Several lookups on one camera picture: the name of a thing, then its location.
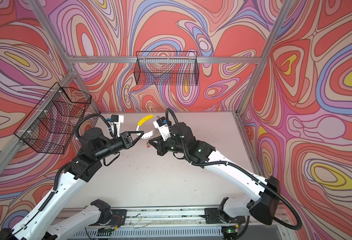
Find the grey keyring with yellow grip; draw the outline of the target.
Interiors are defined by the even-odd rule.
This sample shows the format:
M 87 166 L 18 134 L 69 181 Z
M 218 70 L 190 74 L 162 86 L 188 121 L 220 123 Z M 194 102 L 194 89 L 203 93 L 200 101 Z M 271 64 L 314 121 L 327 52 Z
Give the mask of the grey keyring with yellow grip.
M 137 127 L 136 127 L 136 131 L 139 131 L 140 127 L 147 121 L 149 120 L 152 120 L 152 119 L 155 119 L 154 122 L 156 122 L 158 119 L 160 119 L 160 116 L 157 116 L 157 115 L 148 115 L 144 118 L 142 118 L 138 123 L 137 123 Z M 144 133 L 140 138 L 141 139 L 145 139 L 145 140 L 148 140 L 148 139 L 151 139 L 153 137 L 155 137 L 156 135 L 159 134 L 159 130 L 158 128 L 154 128 L 153 130 L 147 132 L 147 133 Z

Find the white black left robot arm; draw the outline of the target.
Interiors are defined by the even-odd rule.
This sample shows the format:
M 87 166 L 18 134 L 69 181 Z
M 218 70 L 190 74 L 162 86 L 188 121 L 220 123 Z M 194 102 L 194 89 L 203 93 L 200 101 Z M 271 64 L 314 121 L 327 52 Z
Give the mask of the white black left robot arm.
M 101 200 L 59 224 L 53 221 L 103 166 L 103 160 L 132 148 L 143 135 L 143 131 L 126 131 L 120 135 L 112 131 L 109 139 L 100 128 L 77 134 L 81 144 L 77 156 L 57 171 L 53 188 L 27 216 L 13 228 L 0 231 L 0 240 L 67 240 L 92 224 L 107 224 L 111 218 L 110 206 Z

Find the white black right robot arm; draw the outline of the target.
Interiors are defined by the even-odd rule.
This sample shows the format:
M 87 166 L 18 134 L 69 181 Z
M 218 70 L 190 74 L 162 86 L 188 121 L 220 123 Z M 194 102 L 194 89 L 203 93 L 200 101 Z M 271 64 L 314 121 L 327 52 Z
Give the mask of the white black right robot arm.
M 243 194 L 238 198 L 223 198 L 217 208 L 218 219 L 228 223 L 232 219 L 252 216 L 265 225 L 273 223 L 279 204 L 278 198 L 263 187 L 268 180 L 258 176 L 230 161 L 214 146 L 199 141 L 185 123 L 173 125 L 171 128 L 161 118 L 153 123 L 160 136 L 149 141 L 156 148 L 159 156 L 168 152 L 183 153 L 185 160 L 191 165 L 209 170 L 226 179 L 239 188 Z

